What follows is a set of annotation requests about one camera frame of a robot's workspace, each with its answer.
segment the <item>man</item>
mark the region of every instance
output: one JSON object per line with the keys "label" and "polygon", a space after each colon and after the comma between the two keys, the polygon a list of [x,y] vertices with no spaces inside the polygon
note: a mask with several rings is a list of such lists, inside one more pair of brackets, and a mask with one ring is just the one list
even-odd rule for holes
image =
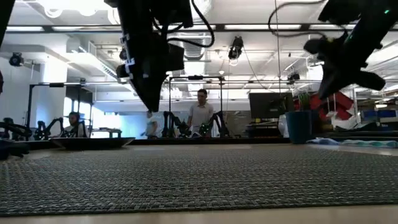
{"label": "man", "polygon": [[198,102],[191,106],[187,123],[192,127],[192,133],[199,133],[200,126],[203,123],[208,123],[213,113],[213,106],[207,103],[207,91],[204,89],[198,90]]}
{"label": "man", "polygon": [[146,135],[148,139],[155,139],[157,130],[157,121],[155,120],[152,112],[147,111],[147,128],[141,136]]}
{"label": "man", "polygon": [[80,114],[77,112],[70,112],[69,114],[70,126],[67,126],[65,128],[65,131],[73,132],[74,138],[89,138],[90,134],[87,130],[87,127],[85,127],[79,121],[80,121]]}

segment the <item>person sitting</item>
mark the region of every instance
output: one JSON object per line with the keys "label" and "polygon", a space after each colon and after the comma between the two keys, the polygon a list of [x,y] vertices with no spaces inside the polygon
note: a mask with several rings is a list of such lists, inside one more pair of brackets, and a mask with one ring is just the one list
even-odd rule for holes
{"label": "person sitting", "polygon": [[77,112],[71,112],[69,114],[69,124],[70,126],[67,126],[65,128],[65,131],[72,133],[72,137],[74,138],[89,138],[89,132],[87,130],[87,127],[79,122],[80,120],[80,114]]}

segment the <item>gray mesh mat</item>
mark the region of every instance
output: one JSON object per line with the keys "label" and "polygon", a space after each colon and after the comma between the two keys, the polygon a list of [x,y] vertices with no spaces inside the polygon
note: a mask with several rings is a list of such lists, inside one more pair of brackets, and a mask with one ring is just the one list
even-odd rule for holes
{"label": "gray mesh mat", "polygon": [[394,203],[398,157],[353,152],[120,150],[0,163],[0,216]]}

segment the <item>blue cloth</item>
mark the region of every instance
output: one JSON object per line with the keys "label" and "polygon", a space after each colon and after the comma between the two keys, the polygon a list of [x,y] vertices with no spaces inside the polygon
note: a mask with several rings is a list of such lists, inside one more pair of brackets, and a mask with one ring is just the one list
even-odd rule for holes
{"label": "blue cloth", "polygon": [[345,140],[342,142],[335,141],[329,138],[319,138],[307,141],[310,144],[322,144],[322,145],[344,145],[344,146],[362,146],[362,147],[389,147],[398,148],[397,141],[361,141],[361,140]]}
{"label": "blue cloth", "polygon": [[332,145],[332,146],[337,146],[340,144],[338,141],[335,141],[335,140],[329,139],[329,138],[312,139],[312,140],[307,141],[307,143],[324,144],[324,145]]}

